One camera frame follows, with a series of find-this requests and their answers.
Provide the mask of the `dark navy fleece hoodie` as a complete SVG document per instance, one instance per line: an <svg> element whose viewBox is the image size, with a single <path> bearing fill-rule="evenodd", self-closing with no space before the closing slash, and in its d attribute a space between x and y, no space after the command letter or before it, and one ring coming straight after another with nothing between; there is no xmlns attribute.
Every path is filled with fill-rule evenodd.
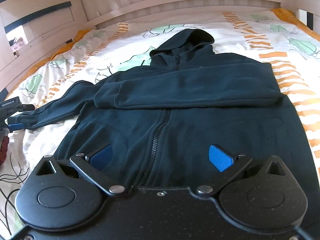
<svg viewBox="0 0 320 240"><path fill-rule="evenodd" d="M15 121L37 129L77 116L55 152L68 159L110 145L103 173L124 185L191 186L214 178L217 145L254 159L278 155L310 201L319 184L308 140L267 63L213 52L213 37L185 29L150 52L151 63L97 84L79 81Z"/></svg>

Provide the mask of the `dark red object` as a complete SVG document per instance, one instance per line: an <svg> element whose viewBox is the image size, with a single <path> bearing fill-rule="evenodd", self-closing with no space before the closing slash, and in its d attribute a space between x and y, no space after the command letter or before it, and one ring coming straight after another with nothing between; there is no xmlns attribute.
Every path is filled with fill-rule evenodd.
<svg viewBox="0 0 320 240"><path fill-rule="evenodd" d="M9 145L9 137L8 137L9 130L7 128L1 127L0 133L0 165L2 166L7 158L7 151Z"/></svg>

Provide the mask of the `white shelf unit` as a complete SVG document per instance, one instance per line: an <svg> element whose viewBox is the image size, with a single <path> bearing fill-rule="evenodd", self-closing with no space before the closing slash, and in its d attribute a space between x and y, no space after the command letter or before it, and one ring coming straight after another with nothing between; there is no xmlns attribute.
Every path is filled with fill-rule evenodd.
<svg viewBox="0 0 320 240"><path fill-rule="evenodd" d="M31 40L18 53L43 57L78 31L71 0L5 0L1 2L1 66L15 60L6 32L28 25Z"/></svg>

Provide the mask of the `white patterned duvet cover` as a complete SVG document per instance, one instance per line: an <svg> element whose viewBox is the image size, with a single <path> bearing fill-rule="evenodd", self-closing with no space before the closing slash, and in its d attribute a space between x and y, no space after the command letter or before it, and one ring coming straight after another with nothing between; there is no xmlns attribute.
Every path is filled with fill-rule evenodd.
<svg viewBox="0 0 320 240"><path fill-rule="evenodd" d="M36 110L79 81L97 84L148 66L150 52L185 29L210 34L216 54L271 66L303 126L319 184L319 36L284 9L163 16L92 30L26 78L10 99L18 96ZM3 124L17 124L28 112ZM243 174L214 196L197 195L199 185L117 181L125 194L107 196L80 178L70 158L55 158L77 119L9 135L1 166L1 239L319 239L319 200L308 199L278 155L250 156Z"/></svg>

